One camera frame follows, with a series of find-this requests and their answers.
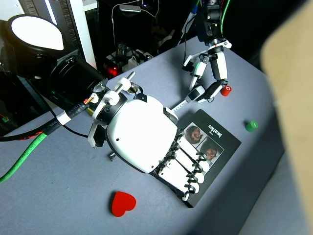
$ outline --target green cable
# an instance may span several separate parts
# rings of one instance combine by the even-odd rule
[[[227,11],[227,8],[228,8],[229,3],[230,3],[230,0],[227,0],[226,7],[225,7],[225,10],[224,10],[224,12],[223,12],[223,16],[222,16],[222,20],[221,20],[221,32],[222,32],[222,34],[223,34],[224,18],[225,18],[226,11]]]
[[[27,147],[27,149],[23,152],[23,154],[19,157],[19,159],[14,163],[14,165],[8,170],[7,173],[5,173],[0,178],[0,183],[6,181],[9,179],[23,164],[23,162],[26,160],[26,158],[31,154],[31,152],[43,141],[47,135],[45,133],[41,133],[34,139],[34,141]]]

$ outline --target album cover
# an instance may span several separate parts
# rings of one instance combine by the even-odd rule
[[[206,155],[210,165],[209,171],[203,172],[204,182],[199,184],[199,192],[190,194],[186,201],[189,207],[194,207],[241,142],[203,110],[198,110],[190,118],[183,119],[178,126],[184,129],[184,137],[188,142]]]

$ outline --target robotic hand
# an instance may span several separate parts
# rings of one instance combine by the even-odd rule
[[[209,169],[206,157],[183,137],[173,111],[145,95],[139,86],[140,92],[133,100],[121,93],[131,88],[134,72],[121,77],[114,91],[110,90],[107,79],[77,55],[58,27],[36,16],[0,21],[0,49],[0,71],[25,78],[42,95],[67,110],[43,125],[45,134],[88,105],[93,110],[94,122],[88,136],[92,147],[107,141],[126,163],[154,175],[183,200],[199,191],[204,181],[202,171]],[[0,138],[14,140],[12,136]]]
[[[210,62],[213,77],[216,79],[204,94],[197,101],[204,102],[214,98],[217,93],[227,85],[227,67],[224,55],[224,47],[231,48],[231,43],[223,38],[221,32],[221,7],[218,0],[201,0],[201,6],[198,8],[195,17],[197,35],[200,42],[204,42],[208,46],[207,50],[201,51],[194,55],[189,55],[183,64],[183,69],[193,71],[191,73],[192,80],[189,90],[193,90],[197,81],[201,79],[206,66]],[[192,60],[199,58],[195,68]]]

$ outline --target light strip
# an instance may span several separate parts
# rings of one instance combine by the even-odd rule
[[[55,25],[58,25],[58,24],[57,24],[57,21],[55,20],[55,17],[54,17],[54,14],[53,14],[51,5],[50,5],[50,3],[49,3],[49,0],[45,0],[45,4],[47,5],[48,12],[49,12],[49,15],[50,15],[50,17],[51,17],[51,19],[52,19],[52,22],[53,22]]]

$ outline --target red bottle cap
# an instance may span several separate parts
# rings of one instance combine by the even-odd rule
[[[230,86],[224,86],[223,89],[221,90],[221,94],[223,96],[228,96],[230,92],[231,92]]]

